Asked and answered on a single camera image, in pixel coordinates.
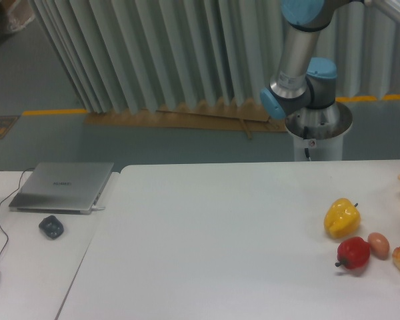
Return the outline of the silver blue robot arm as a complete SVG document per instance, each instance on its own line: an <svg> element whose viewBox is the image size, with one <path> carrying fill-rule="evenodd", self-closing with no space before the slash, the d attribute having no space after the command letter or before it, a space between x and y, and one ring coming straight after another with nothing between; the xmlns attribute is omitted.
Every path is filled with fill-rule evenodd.
<svg viewBox="0 0 400 320"><path fill-rule="evenodd" d="M279 66L260 93L274 119L304 108L326 108L335 91L378 99L400 95L400 1L281 1L287 33ZM338 62L318 59L320 33L334 15L346 36Z"/></svg>

